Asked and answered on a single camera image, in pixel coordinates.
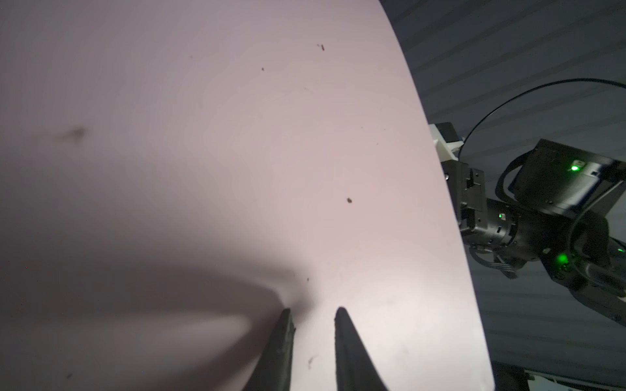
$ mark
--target wire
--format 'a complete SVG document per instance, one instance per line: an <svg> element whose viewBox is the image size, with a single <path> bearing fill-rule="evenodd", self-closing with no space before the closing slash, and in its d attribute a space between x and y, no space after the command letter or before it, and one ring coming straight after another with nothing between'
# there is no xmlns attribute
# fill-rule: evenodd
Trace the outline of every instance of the wire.
<svg viewBox="0 0 626 391"><path fill-rule="evenodd" d="M579 274L581 274L589 282L592 282L592 283L595 283L595 281L591 281L591 279L589 279L589 277L586 274L581 273L581 271L578 269L578 265L576 264L576 261L572 258L572 236L574 235L576 226L578 225L578 223L580 223L580 220L583 218L583 216L585 216L585 214L591 208L593 208L602 198L606 197L609 193L611 193L611 191L617 189L622 183L623 183L623 180L616 182L613 186L611 186L610 188L603 191L600 195L598 195L593 201L589 203L589 205L583 208L583 210L580 211L578 216L576 216L576 218L572 222L570 229L567 231L567 236L565 237L565 255L567 256L567 259L571 260L570 264L574 267L574 269L576 269L576 271Z"/></svg>
<svg viewBox="0 0 626 391"><path fill-rule="evenodd" d="M530 94L533 91L536 91L538 89L542 89L542 88L546 88L546 87L550 87L550 86L556 86L557 84L565 84L565 83L576 83L578 81L588 81L591 83L601 83L601 84L609 84L611 86L615 86L615 87L621 87L621 88L625 88L626 89L626 84L623 83L619 83L618 81L612 81L612 80L606 80L606 79L594 79L594 78L576 78L576 79L563 79L563 80L557 80L557 81L552 81L550 83L545 83L542 84L540 86L531 88L529 90L526 90L524 92L522 92L521 94L517 94L516 96L512 97L511 99L509 99L508 101L504 102L503 104L499 105L498 107L496 107L495 109L491 110L489 112L489 114L487 114L486 116L483 117L483 119L481 119L480 121L478 121L478 123L476 125L474 125L474 127L472 128L472 130L469 131L468 135L465 136L465 142L463 143L463 145L461 145L461 147L459 148L459 153L456 155L458 157L459 160L461 160L461 152L463 152L463 148L465 147L465 144L467 144L468 142L468 138L470 138L470 136L472 135L472 133L474 133L474 130L476 130L476 128L483 123L487 118L489 118L493 113L495 113L496 111L498 111L502 106L504 106L507 103L510 103L514 100L516 100L517 98L521 98L522 96L526 95L526 94Z"/></svg>

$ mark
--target glowing green indicator light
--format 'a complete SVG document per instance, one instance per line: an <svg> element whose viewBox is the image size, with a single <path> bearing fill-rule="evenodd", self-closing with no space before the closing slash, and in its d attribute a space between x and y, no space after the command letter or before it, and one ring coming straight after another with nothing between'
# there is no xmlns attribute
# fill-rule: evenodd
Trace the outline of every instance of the glowing green indicator light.
<svg viewBox="0 0 626 391"><path fill-rule="evenodd" d="M559 266L564 266L564 265L567 265L568 263L570 262L567 260L566 254L560 253L559 255L557 255L557 264Z"/></svg>

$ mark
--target white table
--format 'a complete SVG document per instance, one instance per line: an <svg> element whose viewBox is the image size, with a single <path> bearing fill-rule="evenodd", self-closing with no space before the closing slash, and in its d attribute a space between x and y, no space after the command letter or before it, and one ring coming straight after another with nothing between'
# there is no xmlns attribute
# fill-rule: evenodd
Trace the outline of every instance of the white table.
<svg viewBox="0 0 626 391"><path fill-rule="evenodd" d="M2 388L239 390L291 307L332 390L345 306L390 391L493 389L376 0L20 1L0 53Z"/></svg>

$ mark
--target corrugated wall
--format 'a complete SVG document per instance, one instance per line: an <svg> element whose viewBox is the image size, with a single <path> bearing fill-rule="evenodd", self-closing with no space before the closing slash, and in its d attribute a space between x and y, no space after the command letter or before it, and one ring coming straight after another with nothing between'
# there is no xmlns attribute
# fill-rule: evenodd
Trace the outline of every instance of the corrugated wall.
<svg viewBox="0 0 626 391"><path fill-rule="evenodd" d="M466 135L488 111L549 81L626 82L626 1L383 0L430 123ZM554 86L503 108L463 154L499 174L540 138L626 159L626 90ZM626 240L626 200L608 216ZM517 280L469 263L493 360L626 386L626 328L574 300L538 263Z"/></svg>

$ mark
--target green led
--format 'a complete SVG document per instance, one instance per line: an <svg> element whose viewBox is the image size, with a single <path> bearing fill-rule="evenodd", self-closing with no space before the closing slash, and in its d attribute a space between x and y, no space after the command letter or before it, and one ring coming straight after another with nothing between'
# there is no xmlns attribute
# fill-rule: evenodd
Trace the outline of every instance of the green led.
<svg viewBox="0 0 626 391"><path fill-rule="evenodd" d="M557 255L557 264L559 266L564 266L564 265L567 265L568 263L570 262L567 260L566 254L560 253L559 255Z"/></svg>

